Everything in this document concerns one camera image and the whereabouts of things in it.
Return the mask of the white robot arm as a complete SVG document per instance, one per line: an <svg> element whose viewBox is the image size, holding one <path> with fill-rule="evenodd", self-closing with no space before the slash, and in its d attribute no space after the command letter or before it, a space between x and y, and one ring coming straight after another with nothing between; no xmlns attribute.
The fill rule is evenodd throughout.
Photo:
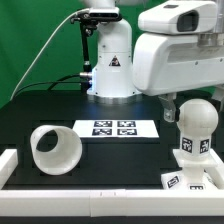
<svg viewBox="0 0 224 224"><path fill-rule="evenodd" d="M172 122L174 99L182 91L213 86L224 109L224 0L167 0L138 17L143 34L131 42L120 5L145 0L81 0L85 18L99 23L98 63L89 93L104 101L139 90L157 96Z"/></svg>

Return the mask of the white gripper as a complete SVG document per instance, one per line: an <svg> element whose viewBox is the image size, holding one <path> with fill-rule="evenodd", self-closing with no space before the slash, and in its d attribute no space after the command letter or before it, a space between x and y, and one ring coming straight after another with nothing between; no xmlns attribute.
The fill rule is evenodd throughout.
<svg viewBox="0 0 224 224"><path fill-rule="evenodd" d="M224 109L224 46L197 42L196 35L144 33L135 44L133 83L146 95L159 95L167 122L179 121L173 92L217 85L211 99L217 110Z"/></svg>

